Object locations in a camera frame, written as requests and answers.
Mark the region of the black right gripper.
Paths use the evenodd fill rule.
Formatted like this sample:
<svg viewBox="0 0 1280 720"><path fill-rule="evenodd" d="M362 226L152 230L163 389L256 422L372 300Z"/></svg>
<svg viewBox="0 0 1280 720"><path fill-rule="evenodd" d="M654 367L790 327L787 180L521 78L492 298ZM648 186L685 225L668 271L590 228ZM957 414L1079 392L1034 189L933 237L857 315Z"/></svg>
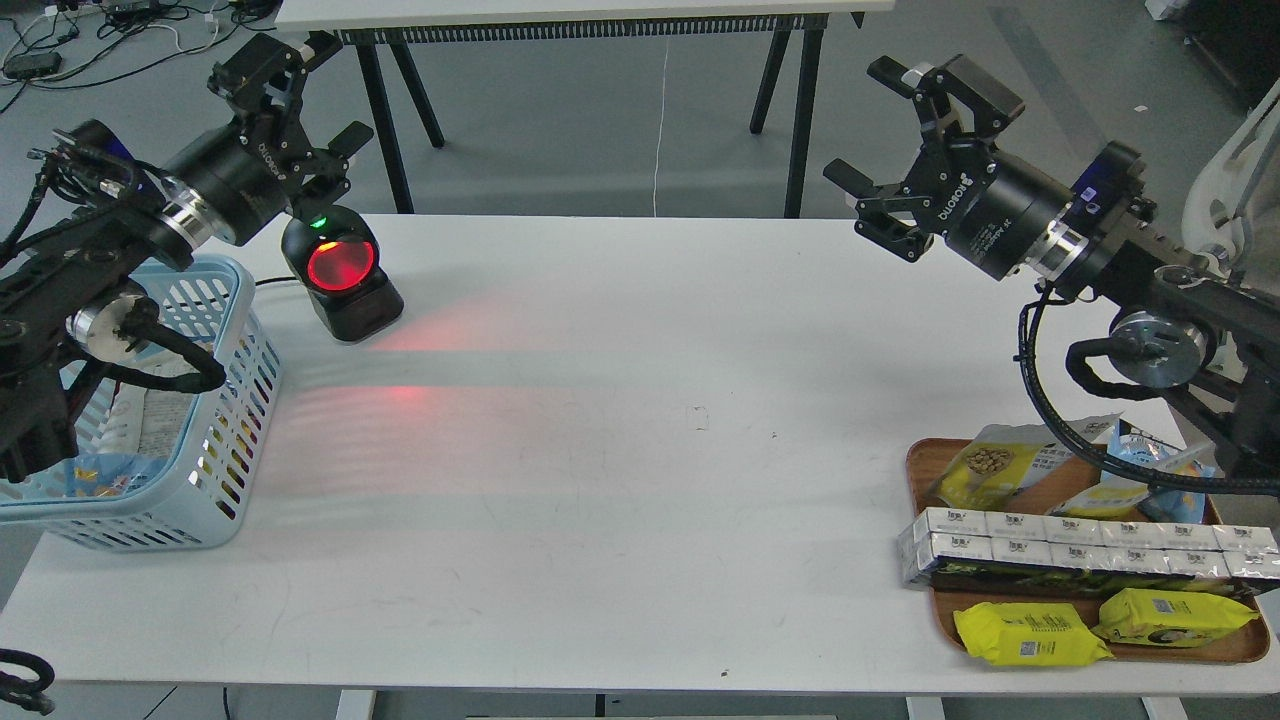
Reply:
<svg viewBox="0 0 1280 720"><path fill-rule="evenodd" d="M1025 264L1061 281L1084 260L1085 238L1065 222L1068 187L995 145L1025 110L1019 95L963 54L911 68L879 56L867 73L911 101L922 143L905 184L874 184L842 159L824 167L860 236L908 263L938 236L995 279Z"/></svg>

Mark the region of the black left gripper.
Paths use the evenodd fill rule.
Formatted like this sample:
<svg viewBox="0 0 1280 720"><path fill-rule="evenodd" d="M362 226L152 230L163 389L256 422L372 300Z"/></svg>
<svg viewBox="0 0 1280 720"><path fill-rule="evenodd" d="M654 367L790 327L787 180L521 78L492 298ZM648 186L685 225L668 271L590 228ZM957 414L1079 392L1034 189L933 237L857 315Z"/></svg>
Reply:
<svg viewBox="0 0 1280 720"><path fill-rule="evenodd" d="M178 245L242 246L280 214L315 222L348 192L349 161L374 128L352 122L320 149L300 122L308 74L340 49L321 31L298 45L255 35L212 67L207 88L236 119L197 137L165 168L160 220Z"/></svg>

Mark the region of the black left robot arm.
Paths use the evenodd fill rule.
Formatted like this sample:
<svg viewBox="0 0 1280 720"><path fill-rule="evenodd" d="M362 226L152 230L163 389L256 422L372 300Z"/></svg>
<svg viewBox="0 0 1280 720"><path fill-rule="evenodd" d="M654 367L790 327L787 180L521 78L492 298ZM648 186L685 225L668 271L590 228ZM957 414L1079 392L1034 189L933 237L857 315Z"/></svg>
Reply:
<svg viewBox="0 0 1280 720"><path fill-rule="evenodd" d="M168 167L108 147L108 132L63 135L45 152L28 208L3 241L3 478L20 483L77 455L76 420L104 379L201 395L223 365L165 327L132 281L155 258L177 272L211 238L250 242L276 217L312 222L349 188L349 159L372 138L360 122L326 147L300 114L306 79L340 50L253 36L212 68L233 119Z"/></svg>

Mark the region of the white robot base right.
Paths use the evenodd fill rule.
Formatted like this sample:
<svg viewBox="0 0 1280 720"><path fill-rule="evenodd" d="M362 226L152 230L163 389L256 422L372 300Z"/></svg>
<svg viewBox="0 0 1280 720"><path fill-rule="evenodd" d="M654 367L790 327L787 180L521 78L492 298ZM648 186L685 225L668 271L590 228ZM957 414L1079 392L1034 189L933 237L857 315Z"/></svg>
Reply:
<svg viewBox="0 0 1280 720"><path fill-rule="evenodd" d="M1279 290L1279 83L1196 177L1181 241L1210 272Z"/></svg>

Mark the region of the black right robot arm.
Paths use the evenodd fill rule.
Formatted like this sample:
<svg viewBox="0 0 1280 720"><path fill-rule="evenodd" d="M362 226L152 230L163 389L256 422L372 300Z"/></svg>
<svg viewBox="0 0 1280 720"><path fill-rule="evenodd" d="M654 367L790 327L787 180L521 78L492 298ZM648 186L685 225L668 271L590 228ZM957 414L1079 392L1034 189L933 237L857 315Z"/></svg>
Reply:
<svg viewBox="0 0 1280 720"><path fill-rule="evenodd" d="M840 159L824 168L849 196L858 233L910 263L942 240L997 281L1021 266L1041 277L1039 297L1021 310L1015 361L1036 411L1078 457L1146 486L1275 496L1277 297L1151 228L1139 152L1110 142L1068 186L997 146L1024 101L966 56L911 68L881 56L867 72L913 105L922 143L899 183L877 184ZM1069 346L1069 375L1097 397L1164 400L1212 442L1220 478L1124 461L1059 415L1036 342L1043 310L1083 291L1117 315L1103 337Z"/></svg>

